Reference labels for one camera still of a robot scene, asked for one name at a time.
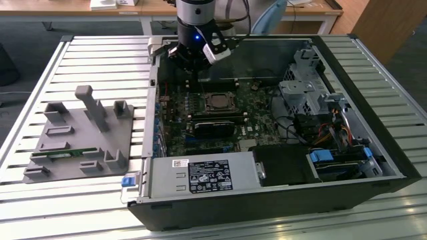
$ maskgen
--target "warning label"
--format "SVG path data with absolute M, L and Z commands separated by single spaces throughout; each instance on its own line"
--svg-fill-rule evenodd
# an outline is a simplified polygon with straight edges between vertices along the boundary
M 229 160 L 190 162 L 189 181 L 193 194 L 233 190 Z

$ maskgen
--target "metal table surface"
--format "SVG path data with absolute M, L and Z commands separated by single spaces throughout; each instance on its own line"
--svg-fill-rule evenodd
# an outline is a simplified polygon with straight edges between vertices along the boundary
M 125 99 L 135 109 L 130 172 L 142 167 L 149 62 L 147 36 L 77 36 L 62 42 L 0 149 L 0 239 L 420 239 L 427 238 L 427 117 L 360 40 L 322 36 L 356 85 L 414 162 L 424 179 L 354 209 L 151 232 L 122 203 L 122 177 L 22 182 L 47 118 L 47 102 L 85 105 L 91 84 L 105 106 Z M 340 92 L 340 85 L 332 82 Z M 130 192 L 126 198 L 137 197 Z

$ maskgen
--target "motherboard component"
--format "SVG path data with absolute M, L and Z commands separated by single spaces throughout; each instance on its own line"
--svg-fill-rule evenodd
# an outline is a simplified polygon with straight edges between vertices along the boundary
M 235 103 L 235 95 L 231 92 L 207 93 L 206 98 L 206 113 L 235 113 L 239 111 Z
M 194 136 L 197 139 L 229 138 L 235 133 L 235 123 L 223 122 L 201 122 L 194 125 Z

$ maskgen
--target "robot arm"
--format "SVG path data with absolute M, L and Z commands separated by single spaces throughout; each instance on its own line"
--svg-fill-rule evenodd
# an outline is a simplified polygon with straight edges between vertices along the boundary
M 239 30 L 267 34 L 281 21 L 287 7 L 286 0 L 254 0 L 250 13 L 249 0 L 167 0 L 178 10 L 178 46 L 170 49 L 169 57 L 178 67 L 190 73 L 210 68 L 231 55 L 242 38 L 226 39 L 219 23 L 234 23 Z
M 215 0 L 177 0 L 178 46 L 169 57 L 187 72 L 199 72 L 231 55 L 215 21 Z

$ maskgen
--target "white box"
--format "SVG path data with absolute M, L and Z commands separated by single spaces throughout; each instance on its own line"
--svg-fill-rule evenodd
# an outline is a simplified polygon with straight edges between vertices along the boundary
M 119 5 L 135 6 L 139 0 L 117 0 Z
M 91 0 L 91 11 L 118 9 L 118 3 L 115 0 Z

